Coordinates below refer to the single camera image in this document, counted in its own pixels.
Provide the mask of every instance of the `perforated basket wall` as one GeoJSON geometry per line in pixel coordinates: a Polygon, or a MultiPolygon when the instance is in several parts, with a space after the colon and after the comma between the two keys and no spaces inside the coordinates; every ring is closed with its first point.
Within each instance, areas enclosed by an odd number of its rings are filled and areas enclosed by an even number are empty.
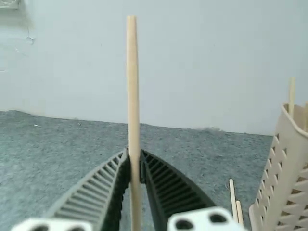
{"type": "Polygon", "coordinates": [[[257,198],[249,208],[252,231],[308,231],[308,133],[304,108],[294,119],[282,106],[257,198]]]}

